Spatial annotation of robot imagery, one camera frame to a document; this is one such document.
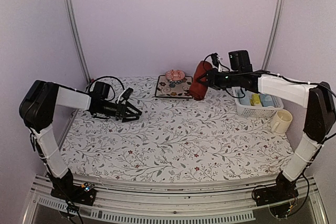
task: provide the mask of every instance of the white wall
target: white wall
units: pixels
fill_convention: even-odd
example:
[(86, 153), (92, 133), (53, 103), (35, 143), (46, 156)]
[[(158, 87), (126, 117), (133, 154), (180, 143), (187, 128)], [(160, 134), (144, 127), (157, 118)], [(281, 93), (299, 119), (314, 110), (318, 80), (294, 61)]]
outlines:
[[(0, 0), (0, 223), (16, 224), (43, 165), (18, 108), (36, 79), (83, 88), (64, 0)], [(58, 110), (59, 136), (69, 110)]]
[[(336, 0), (285, 0), (269, 70), (314, 82), (327, 81), (336, 90)], [(305, 120), (304, 109), (286, 103), (293, 114), (288, 132), (296, 148)], [(326, 142), (313, 172), (330, 223), (336, 223), (336, 139)]]
[(247, 49), (261, 67), (276, 0), (73, 0), (93, 77), (193, 75), (199, 61)]

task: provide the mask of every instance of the white zip tie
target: white zip tie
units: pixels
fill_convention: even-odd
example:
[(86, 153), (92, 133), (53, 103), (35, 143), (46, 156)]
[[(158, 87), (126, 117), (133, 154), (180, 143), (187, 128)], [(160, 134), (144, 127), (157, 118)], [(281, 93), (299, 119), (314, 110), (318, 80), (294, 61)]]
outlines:
[(55, 149), (55, 150), (53, 151), (53, 153), (51, 153), (49, 156), (41, 157), (40, 159), (50, 159), (50, 157), (53, 156), (53, 155), (55, 154), (55, 152), (57, 152), (57, 151), (58, 151), (58, 149)]
[(307, 161), (307, 160), (305, 160), (302, 156), (300, 156), (296, 152), (294, 153), (294, 155), (297, 155), (301, 160), (305, 161), (306, 163), (313, 163), (313, 161)]
[(104, 187), (106, 188), (106, 190), (109, 190), (109, 189), (107, 188), (107, 186), (104, 185), (104, 183), (103, 183), (99, 178), (96, 177), (96, 180), (98, 180), (98, 182), (101, 183), (101, 185), (104, 186)]

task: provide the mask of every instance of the floral tablecloth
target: floral tablecloth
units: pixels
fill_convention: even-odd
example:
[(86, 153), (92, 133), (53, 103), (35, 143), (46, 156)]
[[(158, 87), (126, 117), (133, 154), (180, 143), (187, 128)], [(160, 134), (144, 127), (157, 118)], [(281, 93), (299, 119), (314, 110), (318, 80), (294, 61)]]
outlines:
[[(234, 99), (156, 98), (157, 77), (122, 78), (138, 121), (93, 119), (79, 111), (61, 154), (76, 174), (146, 182), (204, 182), (278, 173), (293, 151), (269, 119), (238, 116)], [(121, 92), (115, 81), (104, 80)]]

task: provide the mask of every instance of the white plastic basket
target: white plastic basket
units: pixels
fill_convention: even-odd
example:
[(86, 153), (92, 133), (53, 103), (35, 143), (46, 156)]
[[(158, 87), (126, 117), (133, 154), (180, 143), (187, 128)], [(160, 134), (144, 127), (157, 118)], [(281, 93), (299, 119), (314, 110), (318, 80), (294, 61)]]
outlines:
[[(238, 87), (232, 87), (233, 96), (238, 96), (237, 92), (239, 89), (240, 88)], [(237, 114), (241, 116), (253, 116), (257, 118), (270, 118), (275, 114), (275, 112), (277, 112), (278, 110), (282, 110), (284, 107), (284, 104), (282, 103), (282, 100), (280, 98), (273, 95), (271, 95), (271, 97), (275, 107), (246, 106), (242, 105), (239, 102), (238, 98), (235, 98)]]

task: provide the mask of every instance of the white mug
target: white mug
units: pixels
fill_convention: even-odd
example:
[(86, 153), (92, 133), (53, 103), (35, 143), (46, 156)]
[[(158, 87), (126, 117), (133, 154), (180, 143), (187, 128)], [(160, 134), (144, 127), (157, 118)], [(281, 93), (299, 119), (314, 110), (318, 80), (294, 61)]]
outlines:
[(278, 110), (271, 120), (271, 131), (284, 134), (293, 120), (292, 114), (287, 110)]

